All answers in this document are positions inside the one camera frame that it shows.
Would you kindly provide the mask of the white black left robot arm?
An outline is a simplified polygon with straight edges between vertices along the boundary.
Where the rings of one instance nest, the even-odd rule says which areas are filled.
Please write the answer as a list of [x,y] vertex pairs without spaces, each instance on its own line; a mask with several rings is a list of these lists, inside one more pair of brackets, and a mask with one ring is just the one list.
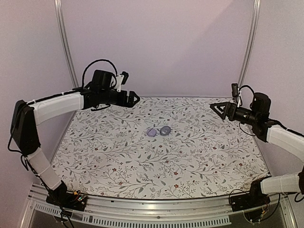
[[49,203],[65,208],[83,206],[86,203],[86,194],[79,190],[69,191],[56,173],[50,159],[43,152],[40,127],[53,119],[77,111],[100,111],[101,105],[133,108],[140,97],[134,91],[122,89],[128,77],[126,72],[114,74],[96,70],[87,85],[30,102],[16,102],[9,143],[14,142],[17,148],[8,147],[8,150],[20,153],[26,169],[31,170],[48,191]]

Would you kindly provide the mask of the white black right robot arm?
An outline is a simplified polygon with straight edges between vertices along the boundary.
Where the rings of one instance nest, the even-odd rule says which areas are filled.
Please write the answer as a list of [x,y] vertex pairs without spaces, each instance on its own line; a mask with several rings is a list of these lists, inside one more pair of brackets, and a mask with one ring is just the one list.
[[[221,118],[251,126],[253,135],[260,141],[276,146],[304,160],[304,136],[278,121],[269,118],[271,100],[263,93],[254,93],[249,108],[235,103],[213,103],[210,108]],[[282,193],[304,193],[304,171],[252,181],[248,193],[232,196],[229,203],[233,211],[260,207],[270,203],[269,196]]]

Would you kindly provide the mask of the floral patterned table mat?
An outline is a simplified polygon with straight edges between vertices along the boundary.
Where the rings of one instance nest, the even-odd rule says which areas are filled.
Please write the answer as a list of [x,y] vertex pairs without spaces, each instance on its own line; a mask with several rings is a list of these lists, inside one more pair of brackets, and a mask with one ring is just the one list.
[[[109,197],[188,199],[247,191],[269,171],[248,128],[210,109],[220,102],[152,97],[131,109],[79,111],[52,167],[70,190]],[[160,135],[163,126],[171,128],[169,135]],[[146,135],[151,128],[155,137]]]

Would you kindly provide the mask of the aluminium front rail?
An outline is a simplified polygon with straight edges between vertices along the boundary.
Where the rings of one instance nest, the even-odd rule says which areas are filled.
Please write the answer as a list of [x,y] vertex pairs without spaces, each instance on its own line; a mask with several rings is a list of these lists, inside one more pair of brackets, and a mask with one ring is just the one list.
[[270,204],[234,211],[231,196],[139,200],[89,196],[83,211],[47,203],[47,191],[33,184],[22,228],[297,228],[287,196],[272,195]]

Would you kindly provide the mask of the right aluminium frame post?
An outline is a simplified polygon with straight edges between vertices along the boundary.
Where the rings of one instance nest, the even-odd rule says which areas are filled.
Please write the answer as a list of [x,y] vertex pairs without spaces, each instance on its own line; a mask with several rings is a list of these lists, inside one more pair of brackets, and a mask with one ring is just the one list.
[[254,46],[255,36],[256,36],[256,32],[257,32],[260,8],[261,8],[261,0],[254,0],[245,55],[244,55],[244,59],[242,62],[239,79],[238,79],[239,86],[242,86],[245,81],[247,69],[248,69],[249,62],[250,62],[251,53],[252,53],[253,46]]

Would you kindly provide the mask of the aluminium frame post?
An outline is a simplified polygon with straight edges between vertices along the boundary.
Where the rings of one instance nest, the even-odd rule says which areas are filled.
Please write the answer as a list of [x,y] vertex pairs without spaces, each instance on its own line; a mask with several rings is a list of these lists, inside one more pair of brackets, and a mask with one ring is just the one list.
[[260,8],[261,8],[261,0],[254,0],[245,55],[244,55],[244,59],[242,62],[239,79],[238,79],[239,86],[242,86],[245,81],[247,69],[248,69],[249,62],[250,62],[251,53],[252,53],[253,46],[254,46],[255,36],[256,36],[256,32],[257,32]]
[[62,1],[61,0],[54,0],[54,6],[55,6],[55,12],[56,12],[56,18],[57,18],[57,25],[59,29],[59,35],[61,38],[61,43],[64,51],[64,56],[66,59],[67,68],[69,71],[69,75],[72,81],[73,87],[79,87],[79,82],[76,76],[76,71],[74,67],[74,63],[72,60],[72,55],[68,43],[67,38],[67,31],[64,21],[64,13],[63,13],[63,7],[62,7]]

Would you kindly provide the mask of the left aluminium frame post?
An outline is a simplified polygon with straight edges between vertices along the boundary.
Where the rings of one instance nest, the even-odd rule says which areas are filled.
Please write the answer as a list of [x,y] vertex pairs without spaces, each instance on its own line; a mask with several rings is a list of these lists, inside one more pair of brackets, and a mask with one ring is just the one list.
[[79,82],[76,76],[76,71],[74,67],[74,63],[72,60],[72,55],[68,43],[67,38],[67,31],[64,21],[64,13],[63,13],[63,7],[62,7],[62,1],[61,0],[54,0],[54,6],[55,6],[55,12],[56,12],[56,18],[57,18],[57,25],[59,29],[59,35],[61,38],[61,43],[64,51],[64,56],[66,59],[67,68],[69,71],[69,75],[72,81],[73,87],[79,87]]

